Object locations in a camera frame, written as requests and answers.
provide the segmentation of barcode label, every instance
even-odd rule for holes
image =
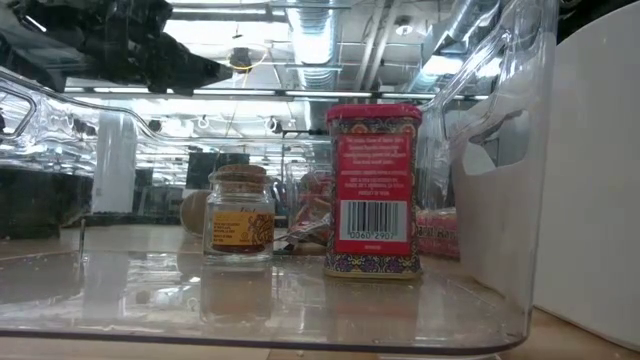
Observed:
[[[407,203],[404,201],[340,201],[340,239],[406,241]]]

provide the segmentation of glass jar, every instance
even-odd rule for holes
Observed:
[[[275,204],[264,168],[226,165],[209,176],[205,263],[264,261],[273,256]]]

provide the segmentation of white pillar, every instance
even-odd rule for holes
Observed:
[[[94,213],[132,211],[137,146],[135,121],[126,113],[103,111],[100,114],[92,191]]]

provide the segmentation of red package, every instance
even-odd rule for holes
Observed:
[[[455,208],[420,211],[416,223],[420,253],[460,259]]]

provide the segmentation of red packaging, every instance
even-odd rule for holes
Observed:
[[[417,273],[414,179],[422,113],[410,105],[343,105],[327,117],[335,176],[327,269]]]
[[[421,254],[460,258],[456,209],[420,211],[416,216]]]

